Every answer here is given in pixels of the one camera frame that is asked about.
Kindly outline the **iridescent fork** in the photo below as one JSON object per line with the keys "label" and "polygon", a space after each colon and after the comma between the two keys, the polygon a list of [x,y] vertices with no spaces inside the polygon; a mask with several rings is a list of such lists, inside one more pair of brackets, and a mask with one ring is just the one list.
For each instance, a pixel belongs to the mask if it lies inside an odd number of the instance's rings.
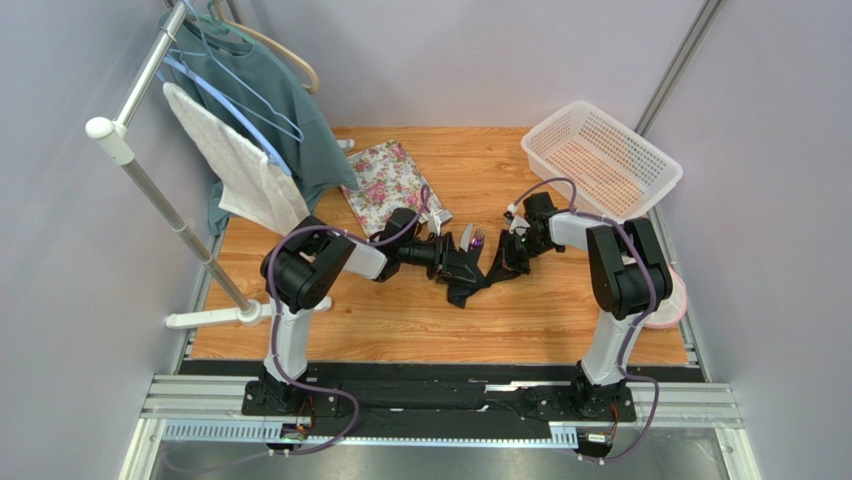
{"label": "iridescent fork", "polygon": [[468,251],[473,252],[483,247],[486,232],[483,228],[477,228],[468,243]]}

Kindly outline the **black paper napkin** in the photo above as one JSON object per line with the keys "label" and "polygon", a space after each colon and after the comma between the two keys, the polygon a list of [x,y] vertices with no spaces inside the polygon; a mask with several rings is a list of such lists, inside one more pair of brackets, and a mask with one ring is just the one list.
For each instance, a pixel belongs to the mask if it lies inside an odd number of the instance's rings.
{"label": "black paper napkin", "polygon": [[514,280],[530,273],[526,240],[509,230],[500,232],[497,250],[491,266],[486,274],[479,268],[478,262],[484,251],[482,248],[473,252],[461,252],[463,265],[473,273],[473,280],[452,280],[448,284],[447,301],[458,308],[466,307],[467,299],[482,289],[495,283]]}

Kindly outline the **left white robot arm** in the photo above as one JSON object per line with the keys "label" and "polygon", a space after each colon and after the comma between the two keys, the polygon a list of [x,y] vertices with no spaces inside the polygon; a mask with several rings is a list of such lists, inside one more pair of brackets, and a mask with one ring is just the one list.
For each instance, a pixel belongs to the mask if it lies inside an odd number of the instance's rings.
{"label": "left white robot arm", "polygon": [[267,254],[260,273],[273,313],[269,349],[259,378],[246,385],[243,414],[294,415],[316,399],[317,389],[301,385],[310,325],[344,270],[384,282],[409,264],[424,268],[438,283],[477,284],[480,271],[469,256],[471,247],[456,246],[449,233],[422,239],[419,222],[417,211],[397,208],[383,230],[358,239],[309,216]]}

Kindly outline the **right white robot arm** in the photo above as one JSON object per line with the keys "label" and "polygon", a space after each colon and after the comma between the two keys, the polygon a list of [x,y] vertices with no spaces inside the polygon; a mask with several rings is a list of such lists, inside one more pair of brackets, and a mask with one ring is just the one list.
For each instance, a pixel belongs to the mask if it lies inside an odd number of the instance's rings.
{"label": "right white robot arm", "polygon": [[569,404],[581,418],[607,414],[625,400],[627,362],[648,317],[670,297],[673,280],[652,223],[557,208],[546,192],[522,202],[524,211],[506,213],[510,226],[486,279],[490,283],[530,272],[529,262],[566,247],[588,254],[594,298],[600,313],[592,343],[579,361],[569,388]]}

